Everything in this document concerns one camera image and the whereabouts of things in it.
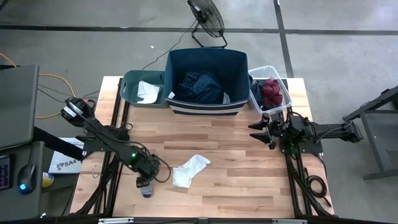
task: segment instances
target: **wooden table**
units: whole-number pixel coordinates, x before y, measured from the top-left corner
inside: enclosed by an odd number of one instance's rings
[[[96,108],[103,125],[110,124],[120,77],[104,77]],[[293,110],[310,119],[311,111],[301,78],[287,79]],[[121,103],[118,123],[121,120]],[[144,198],[136,188],[137,174],[123,169],[113,215],[129,217],[217,217],[288,218],[293,217],[292,199],[284,155],[249,136],[256,132],[248,125],[260,116],[247,105],[237,116],[228,118],[179,116],[170,108],[130,107],[128,122],[134,125],[131,139],[145,144],[152,153],[177,167],[199,154],[211,161],[199,172],[189,189],[153,181],[154,193]],[[100,178],[104,153],[93,153],[83,161],[71,212],[89,199]],[[322,163],[303,154],[310,175],[326,181]],[[158,179],[168,170],[162,166]],[[298,190],[303,212],[302,192]],[[323,199],[318,200],[329,212]]]

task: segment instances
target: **concrete floor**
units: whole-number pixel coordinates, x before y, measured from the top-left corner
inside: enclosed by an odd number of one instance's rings
[[[214,0],[227,28],[277,29],[273,0]],[[286,29],[397,30],[395,0],[280,0]],[[13,0],[0,12],[2,24],[186,28],[194,21],[185,0]],[[0,52],[19,65],[37,63],[40,71],[65,77],[78,96],[99,90],[105,75],[139,70],[178,41],[181,32],[53,32],[0,30]],[[205,33],[206,43],[220,43]],[[228,48],[246,52],[249,68],[273,65],[286,77],[279,34],[226,33]],[[287,35],[295,77],[305,79],[313,119],[342,122],[342,117],[381,91],[398,85],[398,35]],[[179,48],[197,47],[184,36]],[[166,57],[149,70],[163,70]],[[40,83],[67,92],[59,80]],[[64,99],[64,96],[53,93]],[[61,108],[39,93],[37,115]],[[61,117],[36,120],[56,136],[81,134]],[[323,140],[328,182],[337,215],[396,222],[398,178],[365,184],[377,171],[369,142]],[[70,191],[50,200],[60,213]]]

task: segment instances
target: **teal plastic basket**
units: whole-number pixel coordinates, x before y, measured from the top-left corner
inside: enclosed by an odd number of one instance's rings
[[[142,71],[132,70],[123,76],[122,85],[120,87],[120,97],[129,102],[131,105],[140,108],[167,108],[169,105],[164,97],[164,71]],[[156,102],[151,104],[137,103],[143,100],[137,96],[138,84],[140,81],[150,83],[160,87]]]

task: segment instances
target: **white napkin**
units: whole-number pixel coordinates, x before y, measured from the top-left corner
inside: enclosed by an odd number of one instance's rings
[[[137,103],[155,103],[157,95],[159,93],[160,87],[149,84],[144,81],[138,83],[138,93],[137,96],[143,98],[144,100],[138,101]]]
[[[203,156],[194,155],[184,165],[173,167],[173,185],[176,187],[189,188],[192,178],[204,169],[210,161]]]

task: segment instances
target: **blue storage bin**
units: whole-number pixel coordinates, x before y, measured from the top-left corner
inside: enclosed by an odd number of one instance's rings
[[[205,105],[169,98],[187,72],[213,72],[230,103]],[[228,49],[181,49],[169,52],[164,80],[165,97],[176,114],[234,116],[249,99],[248,56]]]

